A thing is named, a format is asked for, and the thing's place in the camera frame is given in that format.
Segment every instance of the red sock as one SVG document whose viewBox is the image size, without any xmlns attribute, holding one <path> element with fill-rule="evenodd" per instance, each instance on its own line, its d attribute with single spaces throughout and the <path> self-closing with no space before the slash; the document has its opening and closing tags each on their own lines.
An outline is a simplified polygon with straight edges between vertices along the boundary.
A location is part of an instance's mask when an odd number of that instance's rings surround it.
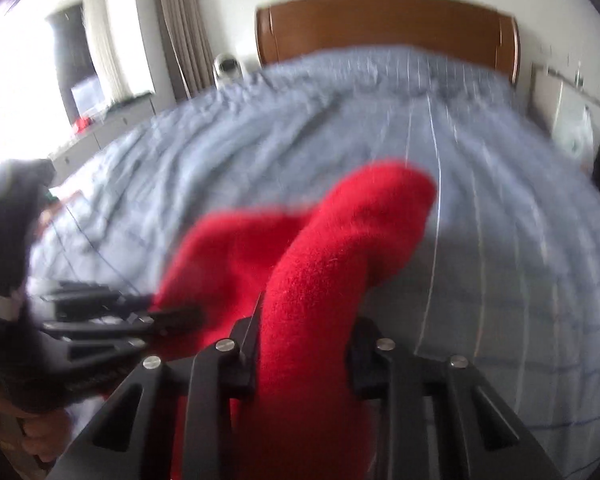
<svg viewBox="0 0 600 480">
<path fill-rule="evenodd" d="M 370 431 L 346 345 L 363 294 L 405 264 L 434 197 L 423 174 L 375 164 L 309 213 L 209 216 L 187 235 L 156 305 L 195 300 L 209 325 L 170 341 L 165 358 L 226 337 L 266 288 L 256 396 L 235 421 L 241 478 L 363 478 Z"/>
</svg>

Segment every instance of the bed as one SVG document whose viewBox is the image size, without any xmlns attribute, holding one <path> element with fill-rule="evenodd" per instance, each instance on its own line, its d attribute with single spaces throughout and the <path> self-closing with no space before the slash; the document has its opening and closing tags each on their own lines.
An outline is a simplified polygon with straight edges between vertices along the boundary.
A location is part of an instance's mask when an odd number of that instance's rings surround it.
<svg viewBox="0 0 600 480">
<path fill-rule="evenodd" d="M 362 310 L 420 355 L 470 357 L 560 471 L 600 462 L 600 196 L 515 105 L 515 20 L 449 0 L 259 9 L 264 69 L 133 129 L 32 252 L 35 276 L 151 292 L 207 212 L 303 206 L 374 160 L 430 174 L 414 257 Z"/>
</svg>

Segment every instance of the white cabinet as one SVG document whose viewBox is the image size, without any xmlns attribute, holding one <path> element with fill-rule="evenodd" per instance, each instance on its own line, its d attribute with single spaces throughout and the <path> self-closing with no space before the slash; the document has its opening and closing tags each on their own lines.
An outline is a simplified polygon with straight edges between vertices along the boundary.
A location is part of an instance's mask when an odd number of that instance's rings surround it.
<svg viewBox="0 0 600 480">
<path fill-rule="evenodd" d="M 149 98 L 144 98 L 122 110 L 110 112 L 102 124 L 93 127 L 93 134 L 100 149 L 126 134 L 137 124 L 149 119 L 153 114 L 154 108 Z"/>
<path fill-rule="evenodd" d="M 153 114 L 151 99 L 145 97 L 120 110 L 110 112 L 103 122 L 91 125 L 80 137 L 60 147 L 49 156 L 56 168 L 56 178 L 52 186 L 60 186 L 102 148 Z"/>
<path fill-rule="evenodd" d="M 69 176 L 78 171 L 100 149 L 98 141 L 92 134 L 84 134 L 67 148 L 51 155 L 56 168 L 56 177 L 52 187 L 59 186 Z"/>
<path fill-rule="evenodd" d="M 554 143 L 572 158 L 580 160 L 586 139 L 585 158 L 592 164 L 600 145 L 600 101 L 559 72 L 548 67 L 533 66 L 529 101 L 531 117 L 544 129 Z"/>
</svg>

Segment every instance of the blue bedsheet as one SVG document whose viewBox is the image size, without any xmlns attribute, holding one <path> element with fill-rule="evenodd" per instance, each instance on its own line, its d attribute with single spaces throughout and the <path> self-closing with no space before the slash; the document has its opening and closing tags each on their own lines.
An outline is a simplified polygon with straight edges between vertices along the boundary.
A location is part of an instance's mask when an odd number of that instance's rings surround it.
<svg viewBox="0 0 600 480">
<path fill-rule="evenodd" d="M 66 185 L 32 274 L 156 289 L 206 212 L 322 197 L 372 160 L 438 201 L 364 310 L 418 354 L 471 358 L 570 479 L 600 460 L 600 197 L 485 68 L 407 47 L 318 53 L 137 127 Z"/>
</svg>

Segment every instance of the human hand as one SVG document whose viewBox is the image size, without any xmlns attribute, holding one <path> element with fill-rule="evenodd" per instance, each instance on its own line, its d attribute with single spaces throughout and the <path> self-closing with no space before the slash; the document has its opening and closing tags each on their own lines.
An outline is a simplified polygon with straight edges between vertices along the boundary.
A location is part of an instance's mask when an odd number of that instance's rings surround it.
<svg viewBox="0 0 600 480">
<path fill-rule="evenodd" d="M 40 213 L 40 218 L 38 219 L 38 227 L 36 228 L 36 239 L 40 240 L 42 235 L 45 233 L 45 230 L 49 225 L 51 225 L 54 221 L 54 218 L 58 215 L 62 208 L 67 206 L 72 200 L 76 197 L 82 195 L 80 190 L 74 191 L 71 195 L 63 198 L 61 200 L 57 200 L 52 205 L 48 206 L 42 213 Z"/>
<path fill-rule="evenodd" d="M 42 462 L 58 458 L 71 440 L 72 423 L 65 410 L 34 415 L 23 412 L 0 396 L 0 413 L 22 419 L 25 434 L 22 448 L 30 455 L 37 455 Z"/>
</svg>

